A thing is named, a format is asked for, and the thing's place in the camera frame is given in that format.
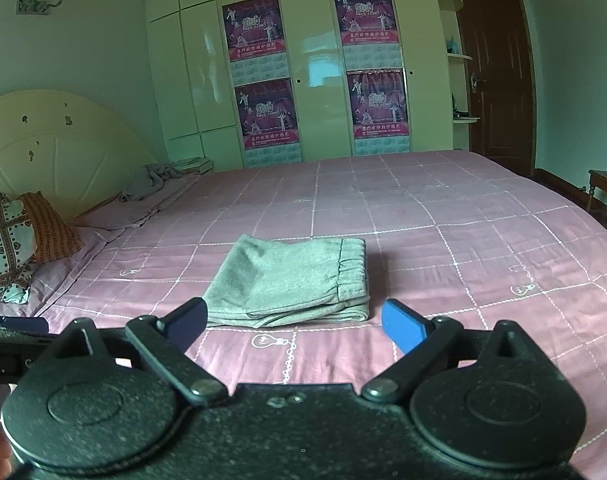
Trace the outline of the grey crumpled cloth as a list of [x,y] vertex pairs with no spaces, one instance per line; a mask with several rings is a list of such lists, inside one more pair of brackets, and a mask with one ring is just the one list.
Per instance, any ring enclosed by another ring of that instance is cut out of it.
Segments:
[[143,200],[159,192],[166,181],[183,177],[185,172],[172,164],[148,164],[140,168],[119,195],[121,203]]

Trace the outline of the purple poster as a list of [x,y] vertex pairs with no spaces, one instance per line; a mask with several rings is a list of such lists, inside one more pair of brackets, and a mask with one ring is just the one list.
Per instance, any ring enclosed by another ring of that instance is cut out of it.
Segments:
[[278,0],[244,0],[222,6],[230,62],[284,53]]
[[402,70],[347,73],[355,140],[410,133]]
[[392,0],[334,0],[344,46],[397,44],[399,32]]
[[247,151],[299,142],[289,77],[238,86],[235,96]]

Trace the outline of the grey-green fleece pants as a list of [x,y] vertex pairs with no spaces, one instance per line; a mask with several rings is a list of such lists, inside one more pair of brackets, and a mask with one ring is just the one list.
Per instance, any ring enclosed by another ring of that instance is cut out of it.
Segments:
[[285,243],[243,235],[204,296],[211,326],[275,328],[369,318],[361,238]]

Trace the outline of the lower right purple poster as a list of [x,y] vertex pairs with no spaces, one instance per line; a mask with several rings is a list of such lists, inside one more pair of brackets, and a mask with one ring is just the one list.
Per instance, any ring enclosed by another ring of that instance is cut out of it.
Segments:
[[347,73],[355,140],[410,133],[402,70]]

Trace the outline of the upper left purple poster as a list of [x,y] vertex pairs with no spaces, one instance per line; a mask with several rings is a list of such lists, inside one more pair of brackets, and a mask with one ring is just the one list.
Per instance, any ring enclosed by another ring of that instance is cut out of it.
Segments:
[[284,53],[278,0],[244,0],[222,6],[230,62]]

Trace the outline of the dark brown wooden door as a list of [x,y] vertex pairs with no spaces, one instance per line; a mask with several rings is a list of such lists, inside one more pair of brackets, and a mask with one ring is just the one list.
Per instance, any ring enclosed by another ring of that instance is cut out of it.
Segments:
[[524,177],[535,169],[535,76],[523,0],[463,0],[457,21],[478,122],[469,148]]

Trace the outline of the folded clothes stack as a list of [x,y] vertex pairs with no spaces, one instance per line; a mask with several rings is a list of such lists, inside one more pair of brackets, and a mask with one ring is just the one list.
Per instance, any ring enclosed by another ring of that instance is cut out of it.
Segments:
[[184,174],[207,174],[213,170],[213,162],[207,157],[193,157],[174,162],[174,167]]

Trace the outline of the cream corner shelves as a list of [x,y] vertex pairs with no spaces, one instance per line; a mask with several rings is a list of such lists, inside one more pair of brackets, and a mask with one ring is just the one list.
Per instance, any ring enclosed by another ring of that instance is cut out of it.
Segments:
[[473,58],[463,46],[460,31],[459,12],[464,3],[463,0],[438,0],[438,3],[449,61],[453,148],[468,151],[471,148],[471,127],[480,122],[480,118],[469,110],[468,70]]

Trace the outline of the patterned teal brown pillow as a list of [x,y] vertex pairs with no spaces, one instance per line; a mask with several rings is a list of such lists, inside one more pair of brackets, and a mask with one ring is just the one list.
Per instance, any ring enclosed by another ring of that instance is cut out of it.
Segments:
[[23,202],[0,193],[0,302],[28,302],[35,249],[34,227]]

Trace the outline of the cream wooden headboard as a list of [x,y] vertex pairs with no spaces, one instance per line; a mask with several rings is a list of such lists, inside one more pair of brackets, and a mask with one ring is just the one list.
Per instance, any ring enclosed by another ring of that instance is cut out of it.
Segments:
[[0,192],[40,192],[66,220],[120,193],[157,160],[118,116],[76,94],[0,96]]

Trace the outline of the orange striped pillow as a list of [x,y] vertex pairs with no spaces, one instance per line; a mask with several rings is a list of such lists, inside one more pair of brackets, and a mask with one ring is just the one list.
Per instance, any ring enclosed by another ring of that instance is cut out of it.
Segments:
[[36,263],[50,263],[69,258],[84,247],[76,231],[62,220],[41,192],[23,194],[20,200],[34,229],[33,259]]

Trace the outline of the lower left purple poster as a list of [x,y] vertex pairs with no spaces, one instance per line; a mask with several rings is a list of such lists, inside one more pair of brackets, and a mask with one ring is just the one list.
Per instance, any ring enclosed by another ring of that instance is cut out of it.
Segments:
[[235,96],[247,151],[299,142],[289,77],[238,86]]

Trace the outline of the upper right purple poster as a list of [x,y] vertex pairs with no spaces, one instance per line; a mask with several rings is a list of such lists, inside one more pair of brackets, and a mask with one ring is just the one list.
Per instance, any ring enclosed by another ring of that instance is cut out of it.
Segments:
[[397,44],[399,32],[392,0],[334,0],[344,46]]

